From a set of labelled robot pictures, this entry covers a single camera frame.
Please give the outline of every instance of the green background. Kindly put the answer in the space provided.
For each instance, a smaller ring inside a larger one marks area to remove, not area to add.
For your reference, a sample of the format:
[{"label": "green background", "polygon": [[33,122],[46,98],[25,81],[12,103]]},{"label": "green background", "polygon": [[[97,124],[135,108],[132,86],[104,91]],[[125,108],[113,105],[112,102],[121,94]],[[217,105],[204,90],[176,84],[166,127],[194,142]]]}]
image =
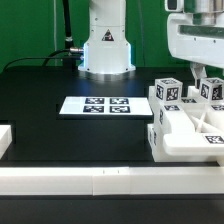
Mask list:
[{"label": "green background", "polygon": [[[56,2],[57,48],[63,49],[63,7],[61,0]],[[138,0],[126,2],[126,38],[132,45],[133,64],[137,67],[189,66],[186,61],[172,58],[168,51],[168,13],[164,9],[164,0],[141,0],[141,13]],[[54,51],[53,3],[53,0],[0,1],[0,71],[11,60],[21,57],[45,57]],[[88,5],[89,0],[70,0],[72,34],[77,47],[81,47],[89,37]],[[25,61],[14,65],[41,63],[42,61]]]}]

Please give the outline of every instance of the black tabletop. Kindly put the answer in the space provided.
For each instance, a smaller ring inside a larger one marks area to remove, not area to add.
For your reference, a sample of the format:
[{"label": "black tabletop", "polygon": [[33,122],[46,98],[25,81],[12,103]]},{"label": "black tabletop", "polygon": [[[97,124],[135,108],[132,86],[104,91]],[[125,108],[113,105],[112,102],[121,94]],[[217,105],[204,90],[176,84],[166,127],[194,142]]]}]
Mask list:
[{"label": "black tabletop", "polygon": [[0,76],[0,122],[12,125],[13,144],[0,164],[155,166],[146,130],[153,118],[73,119],[59,111],[66,96],[147,97],[161,77],[192,82],[187,69],[138,68],[131,78],[112,82],[60,67],[9,69]]},{"label": "black tabletop", "polygon": [[[0,75],[0,123],[13,143],[2,167],[215,166],[155,163],[147,141],[152,120],[63,119],[66,96],[147,97],[156,78],[193,84],[189,69],[137,68],[113,82],[60,67],[13,67]],[[223,223],[222,195],[0,197],[0,223]]]}]

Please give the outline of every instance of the white cube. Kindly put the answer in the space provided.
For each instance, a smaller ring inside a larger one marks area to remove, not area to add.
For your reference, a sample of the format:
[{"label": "white cube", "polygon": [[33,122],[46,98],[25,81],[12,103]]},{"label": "white cube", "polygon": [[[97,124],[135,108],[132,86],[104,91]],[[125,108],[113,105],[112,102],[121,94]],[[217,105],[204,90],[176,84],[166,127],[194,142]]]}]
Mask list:
[{"label": "white cube", "polygon": [[200,83],[200,97],[208,102],[223,99],[224,81],[219,78],[203,78]]},{"label": "white cube", "polygon": [[182,94],[182,85],[182,82],[173,78],[156,79],[155,96],[164,103],[179,102]]}]

